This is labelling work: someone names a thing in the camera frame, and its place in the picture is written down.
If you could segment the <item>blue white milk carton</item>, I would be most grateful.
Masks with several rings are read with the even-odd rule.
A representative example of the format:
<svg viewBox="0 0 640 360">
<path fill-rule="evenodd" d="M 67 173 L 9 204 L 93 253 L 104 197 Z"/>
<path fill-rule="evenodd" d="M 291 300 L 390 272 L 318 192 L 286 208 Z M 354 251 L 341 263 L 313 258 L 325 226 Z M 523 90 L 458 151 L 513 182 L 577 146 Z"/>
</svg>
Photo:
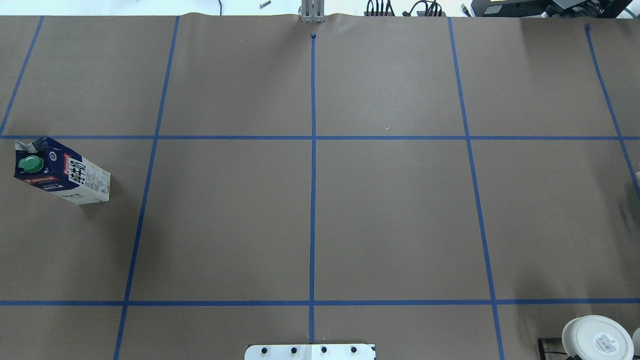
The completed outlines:
<svg viewBox="0 0 640 360">
<path fill-rule="evenodd" d="M 14 142 L 14 178 L 76 205 L 108 202 L 111 174 L 75 150 L 43 136 Z"/>
</svg>

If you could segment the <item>white cup on rack lower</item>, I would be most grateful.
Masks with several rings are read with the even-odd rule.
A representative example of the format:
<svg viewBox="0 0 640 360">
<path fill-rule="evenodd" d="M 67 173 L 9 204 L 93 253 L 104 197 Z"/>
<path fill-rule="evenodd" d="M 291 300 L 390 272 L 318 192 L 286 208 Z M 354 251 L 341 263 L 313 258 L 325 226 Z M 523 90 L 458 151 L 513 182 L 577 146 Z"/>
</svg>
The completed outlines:
<svg viewBox="0 0 640 360">
<path fill-rule="evenodd" d="M 567 355 L 581 360 L 632 360 L 634 344 L 626 329 L 599 315 L 576 317 L 561 333 Z"/>
</svg>

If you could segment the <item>black power strip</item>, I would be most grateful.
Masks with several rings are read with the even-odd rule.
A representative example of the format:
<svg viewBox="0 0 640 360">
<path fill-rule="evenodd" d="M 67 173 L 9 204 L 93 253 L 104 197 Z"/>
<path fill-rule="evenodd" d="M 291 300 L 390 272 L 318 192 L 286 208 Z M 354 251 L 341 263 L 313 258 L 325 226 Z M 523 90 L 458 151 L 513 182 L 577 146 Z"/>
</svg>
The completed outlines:
<svg viewBox="0 0 640 360">
<path fill-rule="evenodd" d="M 445 18 L 441 0 L 367 0 L 365 17 Z"/>
</svg>

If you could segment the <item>black laptop computer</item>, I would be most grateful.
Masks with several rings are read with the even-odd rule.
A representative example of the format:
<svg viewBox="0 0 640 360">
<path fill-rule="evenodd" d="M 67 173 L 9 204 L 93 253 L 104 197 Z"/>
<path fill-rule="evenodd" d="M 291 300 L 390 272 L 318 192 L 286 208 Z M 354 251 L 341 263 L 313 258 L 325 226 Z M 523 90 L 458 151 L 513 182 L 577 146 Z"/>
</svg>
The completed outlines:
<svg viewBox="0 0 640 360">
<path fill-rule="evenodd" d="M 472 0 L 476 18 L 615 19 L 631 0 Z"/>
</svg>

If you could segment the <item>aluminium frame post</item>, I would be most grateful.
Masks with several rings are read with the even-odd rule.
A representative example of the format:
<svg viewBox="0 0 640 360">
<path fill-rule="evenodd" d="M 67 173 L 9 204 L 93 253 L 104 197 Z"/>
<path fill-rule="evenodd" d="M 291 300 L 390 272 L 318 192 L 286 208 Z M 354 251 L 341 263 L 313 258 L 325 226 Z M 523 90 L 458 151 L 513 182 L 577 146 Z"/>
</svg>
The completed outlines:
<svg viewBox="0 0 640 360">
<path fill-rule="evenodd" d="M 324 23 L 326 21 L 325 1 L 302 0 L 299 15 L 302 23 Z"/>
</svg>

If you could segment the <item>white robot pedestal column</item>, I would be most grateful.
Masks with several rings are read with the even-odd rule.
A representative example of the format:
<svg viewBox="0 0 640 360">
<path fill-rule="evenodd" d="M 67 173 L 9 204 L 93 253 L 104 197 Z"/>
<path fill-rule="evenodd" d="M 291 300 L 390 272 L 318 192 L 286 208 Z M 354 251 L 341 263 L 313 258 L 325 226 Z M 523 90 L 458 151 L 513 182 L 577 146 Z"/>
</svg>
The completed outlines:
<svg viewBox="0 0 640 360">
<path fill-rule="evenodd" d="M 256 344 L 247 347 L 245 360 L 375 360 L 374 344 Z"/>
</svg>

